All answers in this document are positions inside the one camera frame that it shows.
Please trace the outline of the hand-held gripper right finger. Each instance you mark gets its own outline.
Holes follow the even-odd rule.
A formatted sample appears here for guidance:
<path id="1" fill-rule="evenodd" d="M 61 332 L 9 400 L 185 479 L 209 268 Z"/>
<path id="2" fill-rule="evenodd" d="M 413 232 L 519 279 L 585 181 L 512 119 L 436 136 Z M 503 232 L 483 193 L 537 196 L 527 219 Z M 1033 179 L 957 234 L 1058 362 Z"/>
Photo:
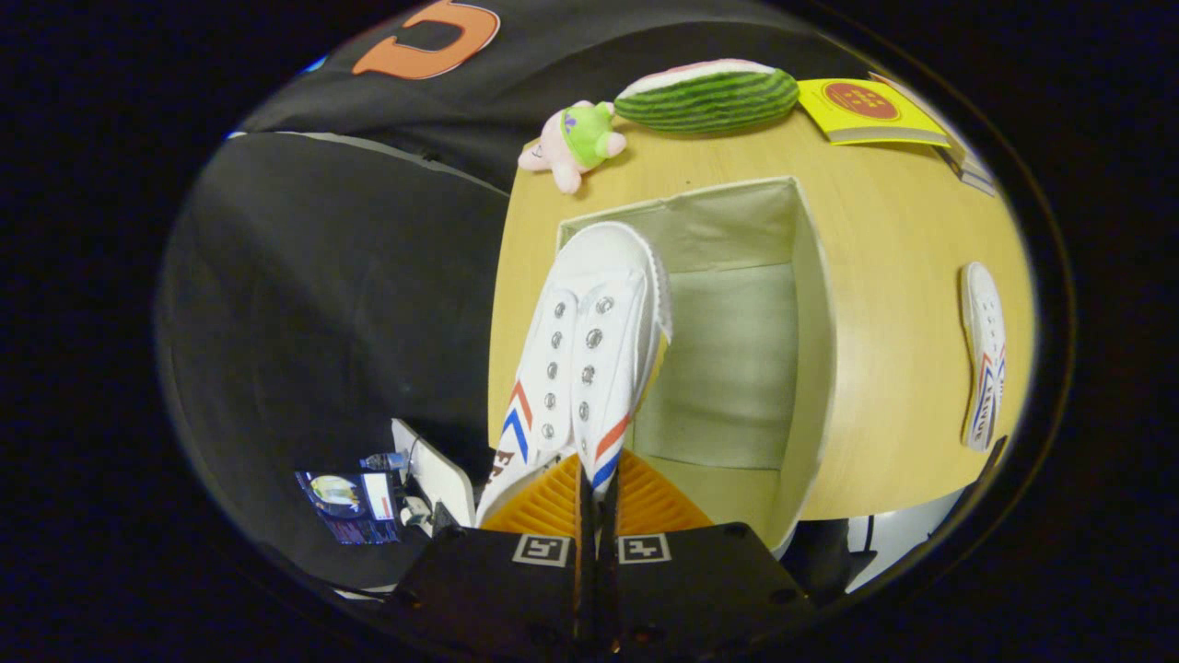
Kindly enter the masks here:
<path id="1" fill-rule="evenodd" d="M 624 449 L 595 541 L 605 659 L 743 659 L 816 621 L 811 595 L 746 523 L 713 523 Z"/>

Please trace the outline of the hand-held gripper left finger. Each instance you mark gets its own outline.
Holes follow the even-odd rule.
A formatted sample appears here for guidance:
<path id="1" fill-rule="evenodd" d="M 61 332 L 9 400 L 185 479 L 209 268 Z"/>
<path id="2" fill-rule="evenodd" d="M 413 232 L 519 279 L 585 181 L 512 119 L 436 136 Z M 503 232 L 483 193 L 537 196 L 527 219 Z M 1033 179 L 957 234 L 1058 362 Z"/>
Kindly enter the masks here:
<path id="1" fill-rule="evenodd" d="M 490 529 L 439 529 L 383 621 L 455 659 L 573 659 L 584 634 L 584 490 L 577 457 L 528 483 Z"/>

